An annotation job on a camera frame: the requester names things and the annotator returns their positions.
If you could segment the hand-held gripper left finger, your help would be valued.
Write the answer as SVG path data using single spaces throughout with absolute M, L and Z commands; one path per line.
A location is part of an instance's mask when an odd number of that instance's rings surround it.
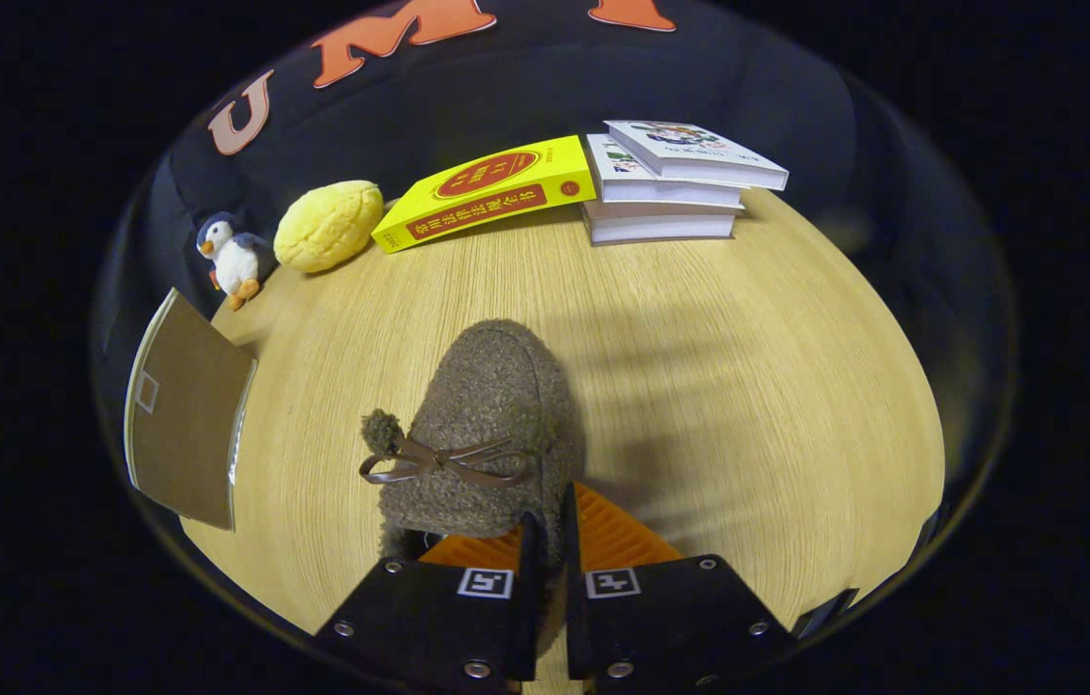
M 393 694 L 518 694 L 536 674 L 545 533 L 519 521 L 514 566 L 378 559 L 312 637 Z

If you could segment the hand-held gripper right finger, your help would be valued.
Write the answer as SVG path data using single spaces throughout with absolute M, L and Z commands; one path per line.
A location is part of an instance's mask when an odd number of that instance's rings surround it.
M 588 694 L 726 694 L 796 650 L 725 558 L 678 553 L 584 484 L 564 549 L 568 672 Z

